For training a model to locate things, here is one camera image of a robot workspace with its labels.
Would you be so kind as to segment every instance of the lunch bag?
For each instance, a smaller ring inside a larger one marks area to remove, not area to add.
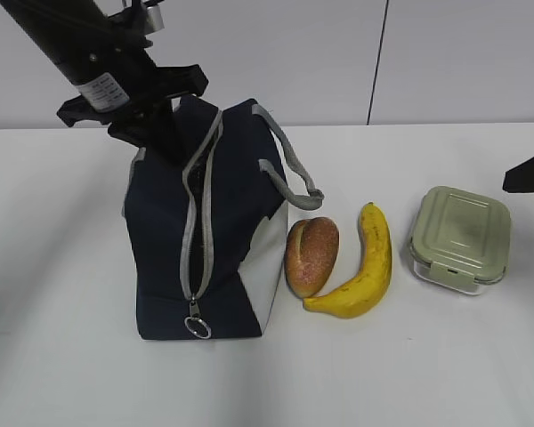
[[[139,334],[146,340],[261,336],[279,283],[288,205],[315,210],[324,196],[255,100],[220,111],[186,96],[174,120],[192,142],[188,162],[172,166],[153,149],[140,149],[123,206],[137,270]],[[308,195],[287,186],[273,134]]]

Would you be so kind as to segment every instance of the bun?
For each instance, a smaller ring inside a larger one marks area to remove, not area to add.
[[[293,225],[287,236],[285,274],[296,296],[313,296],[327,283],[338,245],[338,228],[330,218],[301,220]]]

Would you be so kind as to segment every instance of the green lid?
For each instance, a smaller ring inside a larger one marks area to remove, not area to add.
[[[501,202],[435,187],[424,197],[409,247],[440,282],[488,285],[505,274],[510,229],[510,213]]]

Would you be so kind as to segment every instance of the white table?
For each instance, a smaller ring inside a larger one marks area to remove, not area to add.
[[[103,130],[0,131],[0,427],[534,426],[534,195],[500,189],[534,155],[534,124],[287,134],[326,193],[315,214],[341,232],[323,292],[358,268],[356,218],[373,200],[397,249],[385,298],[346,321],[280,286],[261,339],[143,342],[120,217],[134,148]],[[510,273],[483,296],[404,264],[435,185],[511,210]]]

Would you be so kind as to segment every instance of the robotic arm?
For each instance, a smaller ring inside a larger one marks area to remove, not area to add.
[[[159,4],[133,0],[106,16],[93,0],[0,0],[81,95],[65,102],[59,118],[73,126],[94,120],[137,147],[151,146],[168,162],[186,158],[170,100],[201,96],[207,79],[198,65],[160,68],[145,49],[146,35],[164,27]]]

